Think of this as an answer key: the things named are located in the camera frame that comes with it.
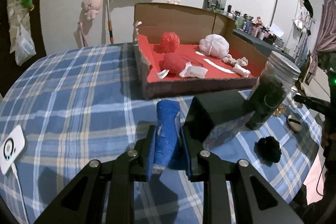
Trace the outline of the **small glass jar yellow contents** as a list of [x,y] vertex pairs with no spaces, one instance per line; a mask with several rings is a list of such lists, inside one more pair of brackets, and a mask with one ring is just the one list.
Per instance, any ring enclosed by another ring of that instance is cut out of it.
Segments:
[[282,102],[278,108],[273,113],[273,116],[275,117],[280,117],[282,114],[284,114],[285,110],[288,108],[289,104],[287,102]]

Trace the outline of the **beige crochet scrunchie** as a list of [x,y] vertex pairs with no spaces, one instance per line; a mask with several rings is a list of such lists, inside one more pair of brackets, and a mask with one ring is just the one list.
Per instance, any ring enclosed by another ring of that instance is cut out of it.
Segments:
[[248,65],[248,60],[246,57],[242,57],[242,58],[239,58],[239,59],[235,59],[232,57],[231,54],[228,53],[227,56],[223,57],[222,58],[222,61],[225,63],[225,64],[228,64],[228,65],[231,65],[232,67],[234,67],[236,64],[237,65],[240,65],[241,67],[246,67]]

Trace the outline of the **orange handled stick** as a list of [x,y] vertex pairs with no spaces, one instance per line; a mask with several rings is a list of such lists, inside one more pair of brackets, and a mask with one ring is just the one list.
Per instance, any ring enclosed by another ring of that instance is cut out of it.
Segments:
[[106,0],[106,9],[108,13],[108,31],[109,31],[109,41],[111,44],[114,43],[114,38],[113,38],[113,27],[112,27],[112,21],[110,18],[110,0]]

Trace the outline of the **white cloth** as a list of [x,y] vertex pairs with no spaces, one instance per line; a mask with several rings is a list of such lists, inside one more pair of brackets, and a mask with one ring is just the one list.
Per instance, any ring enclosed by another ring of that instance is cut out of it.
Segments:
[[241,67],[239,64],[235,64],[232,71],[239,74],[241,77],[249,77],[251,72],[248,69]]

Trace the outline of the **pink plush toy on wall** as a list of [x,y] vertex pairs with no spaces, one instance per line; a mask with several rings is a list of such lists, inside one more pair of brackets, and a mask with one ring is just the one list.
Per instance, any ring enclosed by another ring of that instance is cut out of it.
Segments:
[[94,20],[102,6],[102,0],[83,0],[84,15],[87,20]]

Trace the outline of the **blue cloth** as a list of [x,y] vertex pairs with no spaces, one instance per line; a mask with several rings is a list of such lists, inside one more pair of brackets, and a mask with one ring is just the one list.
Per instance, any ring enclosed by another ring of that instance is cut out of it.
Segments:
[[157,126],[155,129],[155,149],[153,173],[165,169],[179,170],[181,129],[180,106],[177,101],[161,100],[157,103]]

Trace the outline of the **white fluffy scrunchie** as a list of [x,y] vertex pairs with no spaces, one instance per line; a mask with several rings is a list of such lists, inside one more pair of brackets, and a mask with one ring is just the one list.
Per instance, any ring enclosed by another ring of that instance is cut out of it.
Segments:
[[293,109],[297,108],[297,105],[294,101],[294,97],[297,94],[297,92],[298,92],[298,89],[295,86],[292,86],[290,89],[290,92],[288,93],[288,95],[286,96],[284,100],[285,106],[291,106]]

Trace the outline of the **coral mesh bath pouf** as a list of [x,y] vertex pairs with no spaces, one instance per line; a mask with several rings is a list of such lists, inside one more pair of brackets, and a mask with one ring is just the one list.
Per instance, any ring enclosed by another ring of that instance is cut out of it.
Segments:
[[159,43],[162,53],[173,53],[180,45],[179,36],[175,32],[164,32]]

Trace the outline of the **white mesh bath pouf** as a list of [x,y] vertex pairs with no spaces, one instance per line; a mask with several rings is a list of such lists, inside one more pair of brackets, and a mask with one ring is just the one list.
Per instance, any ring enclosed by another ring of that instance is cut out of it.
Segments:
[[222,36],[210,34],[200,40],[199,49],[206,56],[222,59],[228,55],[230,44]]

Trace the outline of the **large glass jar dark contents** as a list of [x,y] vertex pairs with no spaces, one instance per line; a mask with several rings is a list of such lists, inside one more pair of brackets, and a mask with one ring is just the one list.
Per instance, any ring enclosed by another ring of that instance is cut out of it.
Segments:
[[275,112],[298,80],[301,71],[297,65],[273,51],[265,68],[246,99],[246,108],[252,112],[246,126],[259,129]]

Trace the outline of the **black scrunchie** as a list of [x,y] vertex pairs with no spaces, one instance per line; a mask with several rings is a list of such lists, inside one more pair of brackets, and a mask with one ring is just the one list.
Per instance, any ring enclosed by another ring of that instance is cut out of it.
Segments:
[[282,154],[280,143],[273,136],[261,138],[256,143],[256,149],[264,161],[273,163],[280,161]]

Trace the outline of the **red heart plush sponge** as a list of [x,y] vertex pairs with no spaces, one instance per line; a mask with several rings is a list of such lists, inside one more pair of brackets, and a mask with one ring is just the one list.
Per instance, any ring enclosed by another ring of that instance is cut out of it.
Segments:
[[164,79],[168,75],[177,77],[185,70],[186,64],[191,60],[187,56],[177,53],[165,53],[163,59],[159,61],[160,71],[157,73],[159,79]]

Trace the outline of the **white sachet bag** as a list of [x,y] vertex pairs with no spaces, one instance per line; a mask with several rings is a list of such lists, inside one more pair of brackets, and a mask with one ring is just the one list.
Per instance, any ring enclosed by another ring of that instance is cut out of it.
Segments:
[[208,69],[204,67],[194,66],[190,62],[188,62],[186,63],[183,71],[179,73],[179,76],[183,78],[192,77],[192,78],[205,79],[207,72]]

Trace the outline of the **beige powder puff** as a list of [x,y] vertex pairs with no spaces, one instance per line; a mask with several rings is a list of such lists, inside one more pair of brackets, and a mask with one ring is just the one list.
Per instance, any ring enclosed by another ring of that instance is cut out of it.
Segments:
[[302,130],[302,123],[295,116],[293,116],[291,114],[288,115],[286,121],[287,121],[287,124],[288,124],[289,128],[293,132],[298,133],[298,132],[300,132]]

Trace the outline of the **plastic bag on door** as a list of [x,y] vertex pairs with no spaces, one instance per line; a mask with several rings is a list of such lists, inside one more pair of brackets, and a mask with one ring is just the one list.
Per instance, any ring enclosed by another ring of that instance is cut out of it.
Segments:
[[20,24],[17,30],[15,42],[15,62],[18,66],[21,66],[35,55],[35,44],[31,38],[31,35],[24,28],[24,26]]

